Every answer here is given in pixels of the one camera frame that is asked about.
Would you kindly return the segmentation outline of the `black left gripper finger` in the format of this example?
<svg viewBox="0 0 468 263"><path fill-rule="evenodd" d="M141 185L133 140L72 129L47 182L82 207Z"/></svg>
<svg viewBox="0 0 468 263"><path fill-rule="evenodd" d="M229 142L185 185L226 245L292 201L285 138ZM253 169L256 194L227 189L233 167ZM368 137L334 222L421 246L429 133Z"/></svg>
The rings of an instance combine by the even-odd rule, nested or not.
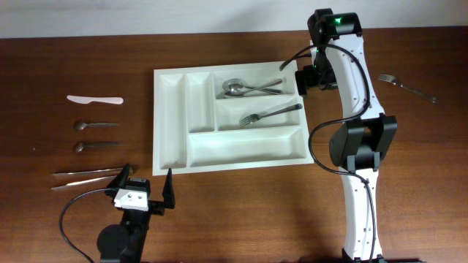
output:
<svg viewBox="0 0 468 263"><path fill-rule="evenodd" d="M126 164L120 173L111 180L108 184L108 188L123 188L128 180L129 174L131 172L131 165Z"/></svg>
<svg viewBox="0 0 468 263"><path fill-rule="evenodd" d="M176 206L176 199L175 199L175 194L173 190L173 178L172 178L172 169L170 168L167 171L167 175L165 178L165 184L164 188L162 191L162 197L163 197L163 202L164 206L167 209L174 209Z"/></svg>

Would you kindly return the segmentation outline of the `metal fork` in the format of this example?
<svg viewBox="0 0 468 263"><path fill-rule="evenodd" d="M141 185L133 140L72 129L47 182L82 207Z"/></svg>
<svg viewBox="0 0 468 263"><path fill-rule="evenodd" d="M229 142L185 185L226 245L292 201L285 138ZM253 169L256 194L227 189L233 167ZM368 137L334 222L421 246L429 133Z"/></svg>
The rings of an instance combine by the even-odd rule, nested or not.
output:
<svg viewBox="0 0 468 263"><path fill-rule="evenodd" d="M421 92L421 91L419 91L417 89L406 87L400 81L400 79L398 79L397 77L395 77L393 75L379 75L378 80L381 80L381 81L384 81L384 82L387 82L387 83L391 83L391 84L396 85L396 86L398 86L400 88L403 88L403 89L405 89L405 90L407 90L409 92L412 92L413 94L416 94L417 96L419 96L421 98L429 100L433 104L435 104L436 101L437 101L437 99L434 96L429 96L429 95L424 94L423 92Z"/></svg>
<svg viewBox="0 0 468 263"><path fill-rule="evenodd" d="M245 118L242 118L239 121L239 126L244 127L244 126L247 126L249 124L257 122L262 118L267 118L267 117L271 117L271 116L274 116L274 115L280 115L280 114L283 114L283 113L288 113L288 112L292 112L292 111L296 111L296 110L301 110L302 108L303 108L302 104L294 104L292 106L289 106L289 107L274 111L272 113L266 113L266 114L261 114L261 115L251 114L251 115L246 116Z"/></svg>

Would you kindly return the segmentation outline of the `large metal spoon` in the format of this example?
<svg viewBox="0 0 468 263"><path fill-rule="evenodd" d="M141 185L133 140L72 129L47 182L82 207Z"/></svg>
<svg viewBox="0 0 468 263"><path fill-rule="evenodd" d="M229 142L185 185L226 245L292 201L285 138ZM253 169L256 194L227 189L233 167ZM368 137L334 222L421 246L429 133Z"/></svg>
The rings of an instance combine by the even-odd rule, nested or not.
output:
<svg viewBox="0 0 468 263"><path fill-rule="evenodd" d="M274 88L271 88L271 86L281 84L282 79L275 79L275 80L272 80L269 83L265 83L265 84L258 85L258 86L250 85L245 80L240 79L240 78L229 79L229 80L226 80L226 81L223 82L222 92L217 94L216 98L217 99L234 99L234 98L245 97L245 96L249 95L250 93L254 93L254 92L265 93L265 92L261 92L261 91L248 91L247 89L244 89L244 88L242 88L240 91L237 91L235 93L231 93L231 92L228 91L228 85L233 84L233 83L238 83L238 84L241 84L241 85L246 85L246 86L251 86L251 87L266 87L266 88L274 89Z"/></svg>

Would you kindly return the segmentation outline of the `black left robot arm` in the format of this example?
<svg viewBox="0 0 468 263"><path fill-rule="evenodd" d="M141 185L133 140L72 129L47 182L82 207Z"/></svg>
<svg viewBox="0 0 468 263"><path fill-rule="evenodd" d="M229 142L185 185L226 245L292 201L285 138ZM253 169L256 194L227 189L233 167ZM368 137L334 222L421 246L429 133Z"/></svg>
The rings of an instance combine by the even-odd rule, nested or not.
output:
<svg viewBox="0 0 468 263"><path fill-rule="evenodd" d="M101 262L140 262L152 215L163 216L166 209L176 206L171 169L165 177L162 201L150 199L150 181L132 178L131 169L126 164L105 190L123 215L119 224L106 226L99 233L97 248Z"/></svg>

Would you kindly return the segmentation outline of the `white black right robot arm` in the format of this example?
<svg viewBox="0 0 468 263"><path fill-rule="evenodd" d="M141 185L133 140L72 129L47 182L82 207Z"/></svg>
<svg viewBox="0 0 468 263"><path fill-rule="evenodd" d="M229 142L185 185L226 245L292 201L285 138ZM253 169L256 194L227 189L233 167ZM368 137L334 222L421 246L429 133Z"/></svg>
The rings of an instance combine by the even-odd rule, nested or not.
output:
<svg viewBox="0 0 468 263"><path fill-rule="evenodd" d="M354 12L317 9L308 19L314 66L335 77L343 117L329 142L332 173L344 187L347 235L345 262L383 262L377 234L376 191L379 168L398 124L386 115L374 92L364 55L363 30Z"/></svg>

